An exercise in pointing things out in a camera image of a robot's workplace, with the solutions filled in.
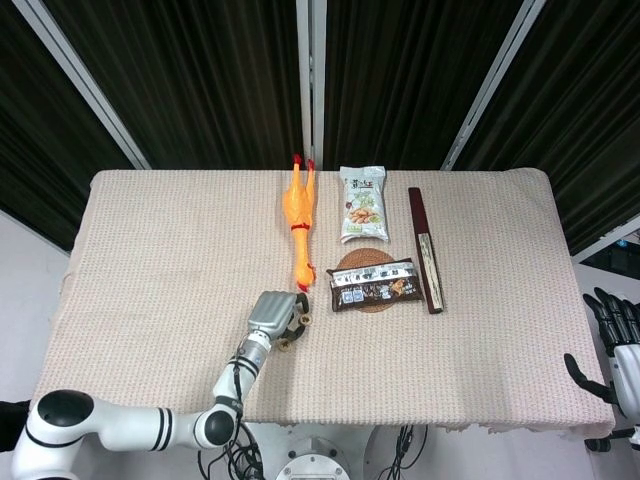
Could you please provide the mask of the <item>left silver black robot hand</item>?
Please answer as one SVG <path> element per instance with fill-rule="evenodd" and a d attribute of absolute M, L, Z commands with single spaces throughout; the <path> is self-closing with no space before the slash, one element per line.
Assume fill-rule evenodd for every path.
<path fill-rule="evenodd" d="M 263 292 L 248 318 L 250 333 L 259 332 L 272 345 L 299 340 L 310 325 L 310 306 L 305 293 Z"/>

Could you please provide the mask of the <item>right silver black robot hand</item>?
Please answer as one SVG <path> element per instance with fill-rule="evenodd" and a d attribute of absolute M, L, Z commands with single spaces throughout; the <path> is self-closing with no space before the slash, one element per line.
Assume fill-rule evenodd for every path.
<path fill-rule="evenodd" d="M 573 355 L 563 356 L 566 370 L 581 389 L 614 405 L 625 418 L 639 422 L 639 305 L 595 287 L 583 300 L 592 310 L 609 360 L 609 385 L 589 380 Z"/>

